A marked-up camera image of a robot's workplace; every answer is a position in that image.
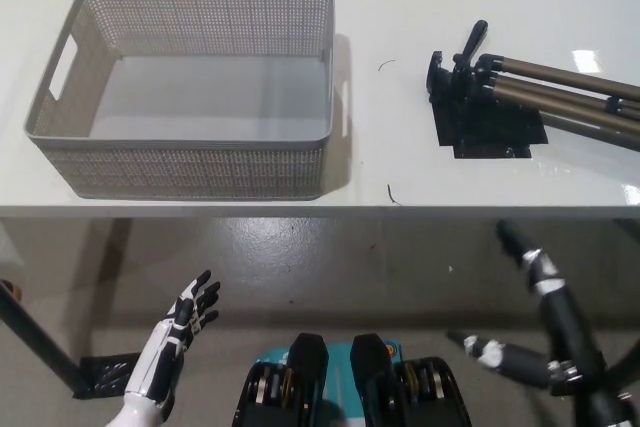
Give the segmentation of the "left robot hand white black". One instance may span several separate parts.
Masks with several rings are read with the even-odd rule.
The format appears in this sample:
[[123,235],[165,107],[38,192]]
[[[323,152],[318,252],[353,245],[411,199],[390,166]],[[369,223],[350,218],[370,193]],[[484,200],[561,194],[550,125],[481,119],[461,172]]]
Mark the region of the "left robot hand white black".
[[219,315],[220,283],[206,270],[191,281],[155,325],[125,387],[112,426],[160,426],[171,415],[185,354]]

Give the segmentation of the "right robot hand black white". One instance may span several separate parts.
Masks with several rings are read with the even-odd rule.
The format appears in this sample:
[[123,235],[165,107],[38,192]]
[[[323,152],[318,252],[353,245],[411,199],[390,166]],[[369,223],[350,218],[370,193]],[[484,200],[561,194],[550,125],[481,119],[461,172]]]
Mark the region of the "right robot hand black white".
[[448,331],[446,336],[482,367],[511,381],[554,395],[576,395],[606,387],[606,363],[591,328],[565,278],[544,248],[506,220],[496,225],[497,237],[538,299],[538,312],[551,353],[477,334]]

